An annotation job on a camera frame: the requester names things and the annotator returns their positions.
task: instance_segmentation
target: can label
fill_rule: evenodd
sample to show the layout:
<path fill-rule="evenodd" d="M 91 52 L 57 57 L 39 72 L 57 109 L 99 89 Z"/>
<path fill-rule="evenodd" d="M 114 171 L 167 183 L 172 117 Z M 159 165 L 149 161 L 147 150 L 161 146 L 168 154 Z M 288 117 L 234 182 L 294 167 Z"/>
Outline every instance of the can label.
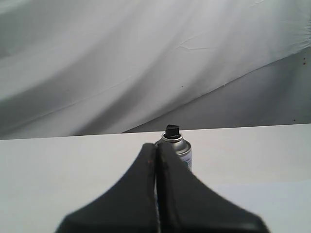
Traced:
<path fill-rule="evenodd" d="M 189 168 L 189 170 L 192 170 L 192 151 L 190 150 L 188 154 L 184 156 L 179 157 L 181 161 Z"/>

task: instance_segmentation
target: black nozzle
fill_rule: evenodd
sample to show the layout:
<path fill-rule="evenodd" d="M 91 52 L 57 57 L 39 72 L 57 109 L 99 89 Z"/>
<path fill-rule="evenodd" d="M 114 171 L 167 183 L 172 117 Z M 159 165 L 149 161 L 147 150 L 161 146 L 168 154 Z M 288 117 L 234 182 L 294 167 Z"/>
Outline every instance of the black nozzle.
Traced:
<path fill-rule="evenodd" d="M 167 139 L 177 139 L 180 137 L 178 125 L 168 125 L 165 129 L 165 135 Z"/>

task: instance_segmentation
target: spray can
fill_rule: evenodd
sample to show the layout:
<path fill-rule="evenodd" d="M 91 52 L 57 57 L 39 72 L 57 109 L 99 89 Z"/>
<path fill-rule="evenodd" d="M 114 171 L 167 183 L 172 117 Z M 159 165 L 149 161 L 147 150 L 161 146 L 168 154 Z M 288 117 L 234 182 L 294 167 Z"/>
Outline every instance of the spray can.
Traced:
<path fill-rule="evenodd" d="M 168 125 L 165 129 L 165 133 L 162 134 L 161 139 L 157 141 L 156 144 L 163 141 L 171 143 L 178 157 L 189 168 L 189 170 L 191 170 L 192 169 L 191 144 L 188 141 L 186 141 L 183 135 L 179 132 L 179 126 Z"/>

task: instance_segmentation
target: table surface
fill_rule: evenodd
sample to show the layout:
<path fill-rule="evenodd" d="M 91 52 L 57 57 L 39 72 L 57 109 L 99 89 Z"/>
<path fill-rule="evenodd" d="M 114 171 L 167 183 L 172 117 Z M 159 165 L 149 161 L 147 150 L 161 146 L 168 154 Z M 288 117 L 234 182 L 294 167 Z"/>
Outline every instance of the table surface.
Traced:
<path fill-rule="evenodd" d="M 310 233 L 311 124 L 182 132 L 193 173 L 272 233 Z M 0 141 L 0 232 L 50 233 L 161 132 Z"/>

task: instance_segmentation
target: white cloth backdrop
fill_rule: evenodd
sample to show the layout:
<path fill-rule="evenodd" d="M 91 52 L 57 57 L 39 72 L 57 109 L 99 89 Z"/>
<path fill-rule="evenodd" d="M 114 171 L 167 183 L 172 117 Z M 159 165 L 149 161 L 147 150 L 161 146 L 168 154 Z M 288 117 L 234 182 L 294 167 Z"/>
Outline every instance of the white cloth backdrop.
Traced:
<path fill-rule="evenodd" d="M 121 133 L 310 32 L 310 0 L 0 0 L 0 135 Z"/>

